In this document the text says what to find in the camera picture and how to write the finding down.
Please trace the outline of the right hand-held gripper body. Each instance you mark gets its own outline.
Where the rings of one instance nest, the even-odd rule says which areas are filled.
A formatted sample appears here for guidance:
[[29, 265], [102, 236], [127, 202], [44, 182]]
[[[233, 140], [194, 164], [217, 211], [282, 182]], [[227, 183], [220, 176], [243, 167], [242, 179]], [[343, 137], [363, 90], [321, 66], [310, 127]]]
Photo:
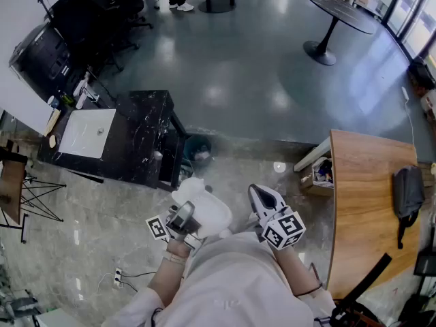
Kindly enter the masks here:
[[260, 242], [265, 240], [273, 249], [282, 250], [299, 241], [306, 227], [289, 206], [260, 220]]

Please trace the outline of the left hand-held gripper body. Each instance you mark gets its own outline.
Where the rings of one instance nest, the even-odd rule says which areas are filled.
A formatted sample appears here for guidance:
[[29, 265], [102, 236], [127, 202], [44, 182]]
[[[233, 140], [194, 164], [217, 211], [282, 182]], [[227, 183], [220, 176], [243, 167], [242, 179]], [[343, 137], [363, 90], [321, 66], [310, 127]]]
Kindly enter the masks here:
[[198, 222], [194, 219], [182, 220], [179, 216], [163, 218], [160, 215], [146, 220], [146, 224], [155, 240], [175, 240], [184, 243], [191, 250], [198, 250], [204, 239], [198, 236]]

